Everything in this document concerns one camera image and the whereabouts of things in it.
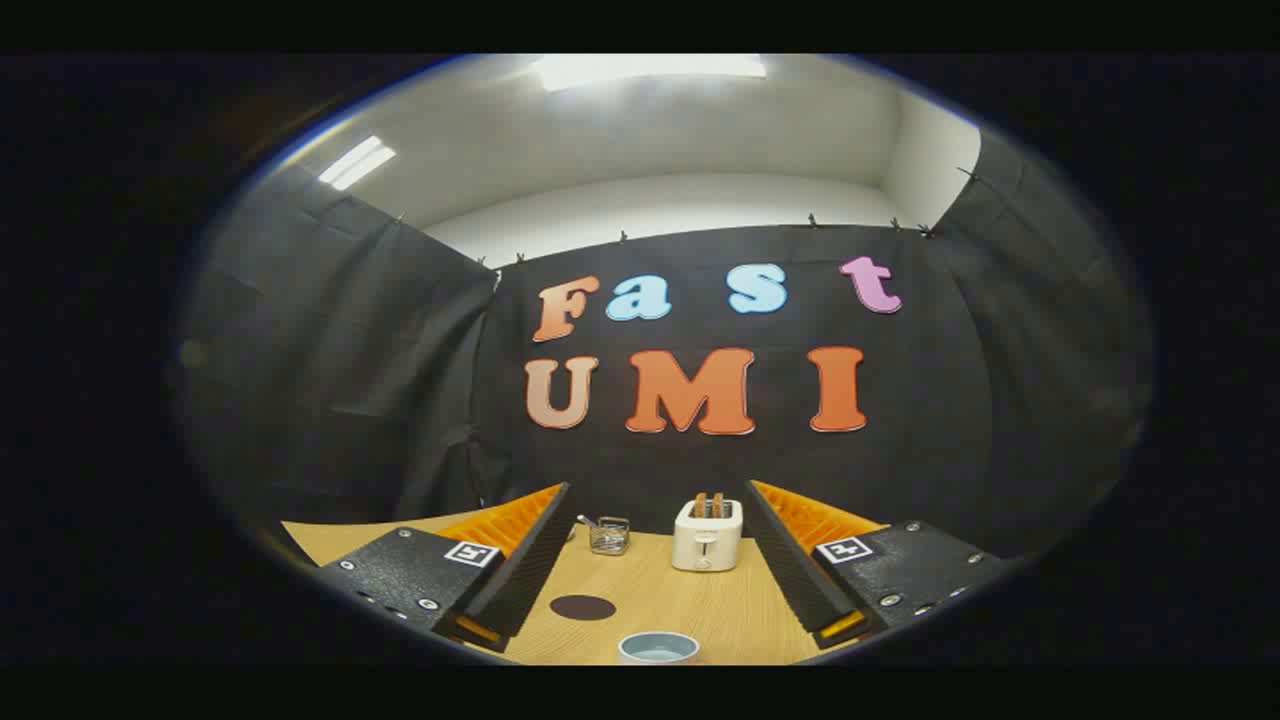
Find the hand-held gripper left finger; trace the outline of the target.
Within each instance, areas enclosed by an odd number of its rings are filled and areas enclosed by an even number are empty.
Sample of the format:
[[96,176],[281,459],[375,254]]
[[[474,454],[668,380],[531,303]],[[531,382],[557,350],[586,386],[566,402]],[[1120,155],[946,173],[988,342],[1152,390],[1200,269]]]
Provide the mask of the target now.
[[570,484],[439,530],[397,527],[320,568],[325,583],[415,632],[503,652],[575,524]]

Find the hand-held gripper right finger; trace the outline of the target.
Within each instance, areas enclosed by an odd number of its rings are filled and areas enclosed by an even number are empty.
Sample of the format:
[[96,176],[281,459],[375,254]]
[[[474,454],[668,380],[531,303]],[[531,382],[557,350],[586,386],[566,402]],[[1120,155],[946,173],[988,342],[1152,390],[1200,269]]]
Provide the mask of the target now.
[[744,525],[820,650],[938,612],[988,585],[1009,561],[924,521],[882,524],[748,480]]

